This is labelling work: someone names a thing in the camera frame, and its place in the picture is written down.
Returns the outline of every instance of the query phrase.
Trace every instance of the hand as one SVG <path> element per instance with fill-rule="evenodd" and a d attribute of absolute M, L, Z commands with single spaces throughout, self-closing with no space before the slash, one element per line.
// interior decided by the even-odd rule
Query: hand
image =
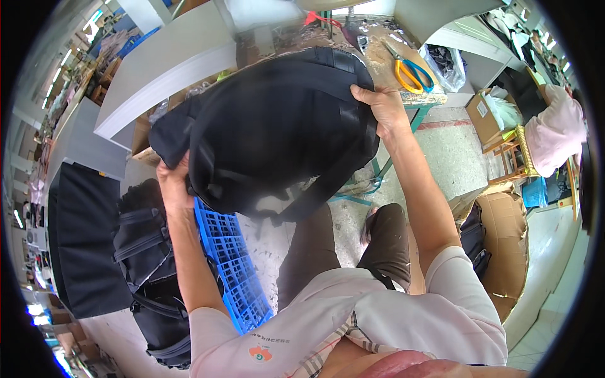
<path fill-rule="evenodd" d="M 400 134 L 411 134 L 410 121 L 399 91 L 389 86 L 376 86 L 376 92 L 351 85 L 351 94 L 357 101 L 370 105 L 378 121 L 376 134 L 389 142 Z"/>
<path fill-rule="evenodd" d="M 189 151 L 185 153 L 174 170 L 168 168 L 163 161 L 160 161 L 155 170 L 167 215 L 175 215 L 179 211 L 193 209 L 194 198 L 187 193 L 185 185 L 185 176 L 188 172 Z"/>

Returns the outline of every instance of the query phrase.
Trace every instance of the plaid collar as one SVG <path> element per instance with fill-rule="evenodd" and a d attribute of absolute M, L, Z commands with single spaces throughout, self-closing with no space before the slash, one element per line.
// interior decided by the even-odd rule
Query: plaid collar
<path fill-rule="evenodd" d="M 351 316 L 349 316 L 342 326 L 338 327 L 336 331 L 300 360 L 297 367 L 285 372 L 282 375 L 282 378 L 316 378 L 321 372 L 328 355 L 343 336 L 351 340 L 357 346 L 372 353 L 393 352 L 398 350 L 397 348 L 389 347 L 388 345 L 372 342 L 368 335 L 357 326 L 357 315 L 355 315 L 355 311 L 353 311 L 351 312 Z"/>

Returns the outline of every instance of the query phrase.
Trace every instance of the shirt logo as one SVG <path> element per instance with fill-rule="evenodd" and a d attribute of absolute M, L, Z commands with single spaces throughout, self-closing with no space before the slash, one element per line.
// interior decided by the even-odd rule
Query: shirt logo
<path fill-rule="evenodd" d="M 258 363 L 267 362 L 273 358 L 268 349 L 262 349 L 259 346 L 248 349 L 248 353 L 250 353 L 250 357 L 254 360 L 254 362 Z"/>

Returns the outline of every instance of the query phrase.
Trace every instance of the orange scissors handle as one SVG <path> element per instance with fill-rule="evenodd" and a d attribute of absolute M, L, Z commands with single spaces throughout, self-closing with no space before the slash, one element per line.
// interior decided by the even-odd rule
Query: orange scissors handle
<path fill-rule="evenodd" d="M 412 82 L 416 85 L 417 88 L 414 88 L 413 86 L 407 84 L 403 80 L 403 78 L 401 78 L 400 71 L 402 71 L 407 77 L 409 77 L 410 80 L 412 80 Z M 395 59 L 395 77 L 397 77 L 397 81 L 405 89 L 409 90 L 412 93 L 420 94 L 420 93 L 422 93 L 424 91 L 422 89 L 422 84 L 420 84 L 420 82 L 414 77 L 414 75 L 412 75 L 412 73 L 408 71 L 408 69 L 405 66 L 405 64 L 401 60 L 399 60 L 399 59 Z"/>

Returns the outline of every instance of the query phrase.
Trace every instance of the wooden stool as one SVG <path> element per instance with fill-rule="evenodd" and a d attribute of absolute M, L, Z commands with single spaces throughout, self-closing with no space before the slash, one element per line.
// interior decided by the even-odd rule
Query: wooden stool
<path fill-rule="evenodd" d="M 521 156 L 523 157 L 523 165 L 519 166 L 517 164 L 517 158 L 515 157 L 515 151 L 519 148 L 521 151 Z M 491 146 L 486 147 L 483 150 L 483 154 L 487 154 L 491 151 L 494 151 L 494 155 L 500 155 L 502 158 L 502 164 L 504 164 L 504 176 L 497 177 L 493 180 L 489 180 L 489 185 L 494 185 L 497 183 L 501 183 L 504 181 L 517 180 L 519 178 L 524 177 L 538 177 L 540 176 L 538 172 L 534 168 L 534 163 L 531 160 L 531 156 L 529 155 L 529 150 L 527 146 L 527 142 L 525 140 L 525 128 L 521 125 L 517 125 L 515 130 L 507 135 L 506 138 L 503 138 Z M 512 172 L 508 172 L 508 167 L 506 165 L 506 152 L 510 151 L 512 154 Z"/>
<path fill-rule="evenodd" d="M 102 86 L 98 86 L 94 89 L 93 94 L 90 95 L 90 99 L 97 105 L 103 105 L 103 100 L 105 100 L 105 95 L 107 94 L 107 90 Z"/>

